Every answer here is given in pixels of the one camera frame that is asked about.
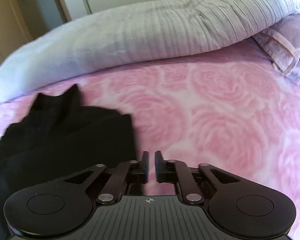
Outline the wooden door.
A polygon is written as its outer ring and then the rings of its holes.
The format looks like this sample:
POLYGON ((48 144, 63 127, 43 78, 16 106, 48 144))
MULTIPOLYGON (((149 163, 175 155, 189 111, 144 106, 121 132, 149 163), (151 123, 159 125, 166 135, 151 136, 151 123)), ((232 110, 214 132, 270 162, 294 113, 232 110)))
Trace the wooden door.
POLYGON ((33 40, 19 0, 0 0, 0 65, 15 50, 33 40))

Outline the grey striped rolled duvet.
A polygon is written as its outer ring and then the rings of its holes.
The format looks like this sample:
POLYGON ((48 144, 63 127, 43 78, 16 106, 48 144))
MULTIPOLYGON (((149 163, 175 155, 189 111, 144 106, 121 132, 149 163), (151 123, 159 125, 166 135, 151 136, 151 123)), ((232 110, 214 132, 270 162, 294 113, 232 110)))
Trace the grey striped rolled duvet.
POLYGON ((158 0, 100 11, 20 47, 0 66, 0 103, 136 62, 218 50, 300 14, 300 0, 158 0))

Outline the pink rose bed blanket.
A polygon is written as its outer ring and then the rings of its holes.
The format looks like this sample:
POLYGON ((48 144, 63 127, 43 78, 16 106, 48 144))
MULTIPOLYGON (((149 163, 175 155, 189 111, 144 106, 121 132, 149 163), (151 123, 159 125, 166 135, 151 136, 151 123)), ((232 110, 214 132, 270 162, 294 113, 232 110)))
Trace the pink rose bed blanket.
POLYGON ((289 196, 300 239, 300 85, 276 72, 248 39, 221 50, 136 63, 40 88, 77 83, 89 106, 133 116, 139 149, 209 162, 289 196))

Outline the black garment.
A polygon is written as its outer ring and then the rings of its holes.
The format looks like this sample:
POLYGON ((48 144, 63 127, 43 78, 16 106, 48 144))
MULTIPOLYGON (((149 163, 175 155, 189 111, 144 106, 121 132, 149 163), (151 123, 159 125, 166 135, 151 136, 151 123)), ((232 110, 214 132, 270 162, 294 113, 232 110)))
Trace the black garment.
POLYGON ((136 159, 129 114, 83 106, 77 85, 59 96, 38 94, 28 115, 0 139, 0 239, 10 235, 4 203, 13 193, 96 164, 136 159))

